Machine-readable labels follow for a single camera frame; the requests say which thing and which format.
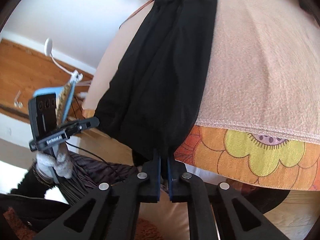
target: gloved hand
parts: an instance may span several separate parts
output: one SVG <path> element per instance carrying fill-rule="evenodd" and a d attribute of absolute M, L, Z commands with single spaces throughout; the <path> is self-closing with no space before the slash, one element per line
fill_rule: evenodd
<path fill-rule="evenodd" d="M 53 167 L 58 176 L 70 179 L 72 176 L 73 163 L 70 160 L 70 155 L 68 154 L 67 144 L 60 144 L 57 149 L 57 153 L 56 160 L 49 154 L 38 152 L 36 155 L 36 169 L 41 175 L 47 178 L 52 178 L 49 167 Z"/>

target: white wall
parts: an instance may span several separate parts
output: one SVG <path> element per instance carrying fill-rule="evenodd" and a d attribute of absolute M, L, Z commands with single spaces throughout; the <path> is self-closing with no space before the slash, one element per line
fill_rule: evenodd
<path fill-rule="evenodd" d="M 0 114 L 0 138 L 8 142 L 29 148 L 32 139 L 30 124 Z"/>
<path fill-rule="evenodd" d="M 121 23 L 147 1 L 22 0 L 0 36 L 41 52 L 51 37 L 54 57 L 93 73 Z"/>

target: black cable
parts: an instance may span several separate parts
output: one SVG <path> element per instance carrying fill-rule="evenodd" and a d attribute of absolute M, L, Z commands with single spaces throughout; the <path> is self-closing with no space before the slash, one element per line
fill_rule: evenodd
<path fill-rule="evenodd" d="M 75 114 L 75 117 L 77 119 L 76 112 L 75 112 L 75 109 L 73 108 L 72 102 L 71 102 L 71 106 L 72 106 L 73 113 Z"/>
<path fill-rule="evenodd" d="M 77 104 L 78 104 L 78 106 L 79 106 L 79 109 L 81 109 L 81 107 L 80 107 L 80 105 L 79 105 L 79 102 L 78 102 L 78 99 L 76 98 L 76 96 L 75 96 L 75 100 L 77 101 Z"/>
<path fill-rule="evenodd" d="M 66 142 L 66 144 L 68 144 L 68 145 L 70 145 L 70 146 L 72 146 L 72 147 L 78 148 L 79 150 L 82 150 L 82 151 L 84 151 L 84 152 L 86 152 L 86 153 L 89 153 L 89 154 L 93 155 L 94 157 L 102 160 L 107 166 L 109 166 L 109 167 L 113 170 L 113 172 L 114 172 L 115 174 L 118 175 L 118 177 L 119 177 L 122 181 L 125 180 L 122 176 L 120 176 L 120 174 L 118 173 L 118 171 L 116 171 L 116 170 L 110 165 L 110 163 L 107 163 L 107 162 L 106 162 L 104 159 L 102 159 L 100 156 L 98 156 L 98 155 L 96 155 L 96 154 L 94 154 L 94 153 L 92 153 L 92 152 L 89 152 L 88 150 L 85 150 L 85 149 L 83 149 L 83 148 L 81 148 L 81 147 L 75 146 L 75 145 L 73 145 L 73 144 L 71 144 L 71 143 Z"/>

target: black sleeve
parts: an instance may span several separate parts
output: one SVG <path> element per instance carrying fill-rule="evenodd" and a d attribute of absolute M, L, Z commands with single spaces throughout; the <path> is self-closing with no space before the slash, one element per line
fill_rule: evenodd
<path fill-rule="evenodd" d="M 54 187 L 54 183 L 46 182 L 37 174 L 34 163 L 23 180 L 18 184 L 18 188 L 13 188 L 10 193 L 27 197 L 44 198 L 45 192 L 52 187 Z"/>

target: bracelet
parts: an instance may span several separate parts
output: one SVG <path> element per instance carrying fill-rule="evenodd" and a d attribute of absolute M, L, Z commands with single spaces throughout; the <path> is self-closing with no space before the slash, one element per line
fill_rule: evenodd
<path fill-rule="evenodd" d="M 35 175 L 36 179 L 48 186 L 48 187 L 53 187 L 55 185 L 55 183 L 53 182 L 53 179 L 52 178 L 48 178 L 47 176 L 45 176 L 40 170 L 38 170 L 36 168 L 36 162 L 33 163 L 32 165 L 32 171 L 33 171 L 33 174 Z"/>

